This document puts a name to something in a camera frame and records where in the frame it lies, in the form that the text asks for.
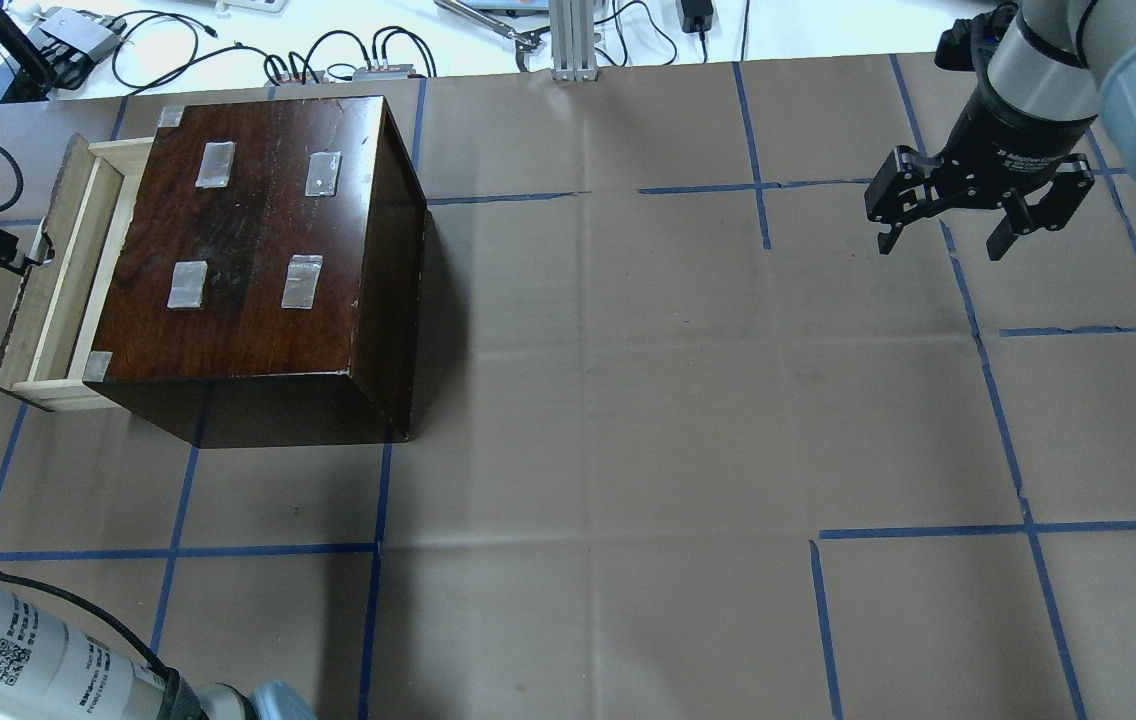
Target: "silver tape square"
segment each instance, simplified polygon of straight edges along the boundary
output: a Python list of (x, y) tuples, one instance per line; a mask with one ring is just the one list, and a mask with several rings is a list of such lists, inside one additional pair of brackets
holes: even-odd
[(210, 142), (203, 145), (203, 160), (199, 164), (199, 178), (194, 187), (226, 187), (229, 166), (235, 161), (235, 143)]
[(194, 309), (203, 305), (203, 281), (208, 277), (208, 263), (203, 260), (187, 260), (172, 266), (169, 309)]
[(162, 110), (160, 110), (160, 122), (156, 124), (156, 127), (161, 128), (175, 128), (181, 125), (181, 115), (185, 112), (184, 104), (166, 104)]
[(110, 359), (115, 355), (114, 352), (105, 352), (101, 350), (93, 350), (87, 354), (87, 361), (84, 363), (84, 382), (85, 383), (100, 383), (106, 379), (106, 369), (110, 368)]
[(309, 310), (315, 305), (315, 288), (320, 284), (324, 256), (293, 256), (289, 261), (289, 277), (284, 279), (284, 300), (279, 307)]
[(341, 152), (311, 152), (311, 167), (306, 170), (306, 196), (336, 195), (336, 177), (341, 174)]

